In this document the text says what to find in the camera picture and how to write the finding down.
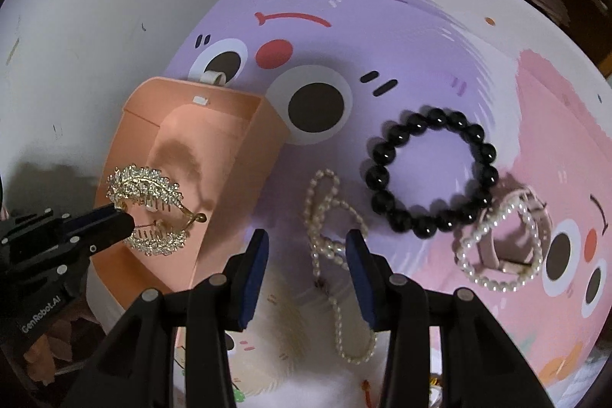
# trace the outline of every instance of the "cartoon printed table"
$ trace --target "cartoon printed table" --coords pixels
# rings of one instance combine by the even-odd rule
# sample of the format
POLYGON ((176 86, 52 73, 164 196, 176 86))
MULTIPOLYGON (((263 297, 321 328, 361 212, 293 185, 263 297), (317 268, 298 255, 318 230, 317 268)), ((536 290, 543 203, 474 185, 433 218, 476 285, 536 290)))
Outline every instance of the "cartoon printed table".
MULTIPOLYGON (((310 343, 276 391, 243 406, 365 406, 361 382, 373 400, 380 388, 385 338, 366 364, 337 358, 329 305, 312 285, 302 211, 308 182, 325 168, 363 215, 372 252, 428 289, 474 289, 558 400, 612 304, 612 91, 580 49, 522 0, 220 0, 194 24, 165 76, 223 71, 232 88, 265 94, 291 130, 252 224, 270 234, 270 264, 301 307, 310 343), (362 180, 368 151, 390 122, 423 106, 481 124, 501 176, 547 204, 550 249, 541 275, 518 292, 471 284, 455 266, 453 234, 399 235, 372 212, 362 180)), ((472 162, 460 137, 426 133, 389 167, 390 189, 406 206, 429 209, 464 191, 472 162)), ((351 227, 332 213, 324 232, 343 239, 351 227)), ((346 272, 326 263, 334 292, 347 298, 346 272)), ((432 358, 439 362, 435 350, 432 358)))

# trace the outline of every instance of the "red cartoon mouth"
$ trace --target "red cartoon mouth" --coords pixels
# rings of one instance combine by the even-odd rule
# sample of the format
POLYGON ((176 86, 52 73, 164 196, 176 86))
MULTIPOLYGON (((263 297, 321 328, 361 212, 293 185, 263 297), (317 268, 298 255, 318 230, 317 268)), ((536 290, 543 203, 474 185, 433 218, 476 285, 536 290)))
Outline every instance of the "red cartoon mouth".
POLYGON ((319 18, 314 15, 306 15, 305 13, 274 13, 273 15, 264 15, 263 13, 255 13, 255 18, 259 22, 259 26, 263 25, 268 20, 273 20, 275 18, 299 18, 302 20, 313 21, 318 23, 319 25, 323 25, 324 27, 331 27, 332 24, 324 20, 323 18, 319 18))

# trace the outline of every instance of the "gold hair clip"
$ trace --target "gold hair clip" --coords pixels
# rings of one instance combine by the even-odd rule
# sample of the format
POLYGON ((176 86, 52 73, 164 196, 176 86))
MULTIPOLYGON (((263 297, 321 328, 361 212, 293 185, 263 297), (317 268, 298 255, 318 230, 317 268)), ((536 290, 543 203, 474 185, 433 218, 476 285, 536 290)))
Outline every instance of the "gold hair clip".
POLYGON ((172 225, 163 220, 155 220, 152 224, 139 225, 134 228, 125 243, 131 248, 144 252, 147 256, 163 254, 168 256, 182 249, 187 240, 187 230, 194 222, 203 223, 207 220, 204 213, 192 213, 181 203, 183 195, 179 185, 171 183, 168 177, 162 177, 159 170, 139 168, 131 164, 123 170, 115 169, 108 177, 108 198, 117 209, 127 211, 127 200, 148 209, 170 211, 176 206, 189 220, 182 230, 175 230, 172 225))

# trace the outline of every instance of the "black beaded bracelet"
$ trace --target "black beaded bracelet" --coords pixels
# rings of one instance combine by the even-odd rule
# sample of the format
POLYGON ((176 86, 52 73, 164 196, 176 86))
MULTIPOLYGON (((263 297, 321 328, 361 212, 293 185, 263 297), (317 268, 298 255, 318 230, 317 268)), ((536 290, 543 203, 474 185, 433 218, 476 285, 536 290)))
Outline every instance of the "black beaded bracelet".
POLYGON ((465 115, 458 111, 448 114, 440 108, 430 109, 426 116, 411 114, 405 125, 393 125, 387 132, 387 141, 376 145, 372 159, 376 165, 365 174, 365 183, 376 191, 371 206, 375 213, 385 215, 394 232, 404 233, 410 229, 420 239, 433 237, 439 229, 450 232, 457 227, 470 225, 476 221, 478 213, 492 203, 491 187, 497 184, 498 171, 491 165, 497 157, 494 146, 485 142, 485 131, 478 124, 468 122, 465 115), (425 131, 446 128, 460 134, 470 145, 472 155, 479 170, 480 186, 472 193, 469 201, 457 210, 441 210, 436 216, 412 216, 407 210, 396 207, 395 196, 387 190, 389 171, 386 166, 396 158, 396 148, 406 145, 410 136, 420 136, 425 131))

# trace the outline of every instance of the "purple cartoon character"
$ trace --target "purple cartoon character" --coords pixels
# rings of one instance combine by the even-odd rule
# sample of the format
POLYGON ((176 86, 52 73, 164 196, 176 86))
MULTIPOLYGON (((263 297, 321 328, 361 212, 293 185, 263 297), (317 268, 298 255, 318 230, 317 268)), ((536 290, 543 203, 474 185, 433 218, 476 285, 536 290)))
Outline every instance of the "purple cartoon character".
MULTIPOLYGON (((456 109, 492 127, 485 68, 461 28, 428 0, 220 0, 165 75, 206 81, 206 72, 265 94, 291 130, 253 225, 270 234, 271 257, 302 301, 312 289, 302 212, 318 169, 342 180, 340 196, 365 219, 372 251, 411 273, 445 235, 396 234, 372 212, 363 181, 369 150, 389 125, 423 106, 456 109)), ((456 134, 428 133, 398 149, 389 188, 406 206, 429 210, 463 192, 472 163, 456 134)), ((342 213, 330 213, 326 236, 343 240, 352 228, 342 213)))

